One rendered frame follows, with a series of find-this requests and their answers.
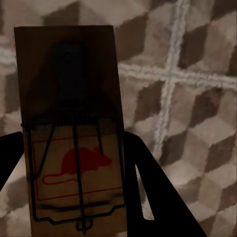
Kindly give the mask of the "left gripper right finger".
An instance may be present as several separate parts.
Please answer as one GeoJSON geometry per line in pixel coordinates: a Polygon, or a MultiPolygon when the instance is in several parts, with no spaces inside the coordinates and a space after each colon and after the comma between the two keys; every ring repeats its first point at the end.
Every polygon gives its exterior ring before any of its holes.
{"type": "Polygon", "coordinates": [[[124,132],[127,237],[207,237],[143,140],[124,132]],[[155,220],[143,217],[137,165],[155,220]]]}

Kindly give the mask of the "mousetrap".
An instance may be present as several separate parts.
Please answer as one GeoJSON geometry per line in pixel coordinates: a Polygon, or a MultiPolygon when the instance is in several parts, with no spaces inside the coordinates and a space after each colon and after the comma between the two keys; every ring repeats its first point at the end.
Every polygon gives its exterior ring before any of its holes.
{"type": "Polygon", "coordinates": [[[14,27],[32,237],[127,232],[113,25],[14,27]]]}

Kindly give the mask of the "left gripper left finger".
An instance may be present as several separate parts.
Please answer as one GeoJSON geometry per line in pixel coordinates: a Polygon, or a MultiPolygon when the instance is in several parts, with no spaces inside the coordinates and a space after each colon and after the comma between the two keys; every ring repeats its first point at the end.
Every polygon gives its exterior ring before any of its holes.
{"type": "Polygon", "coordinates": [[[0,191],[24,153],[21,131],[0,137],[0,191]]]}

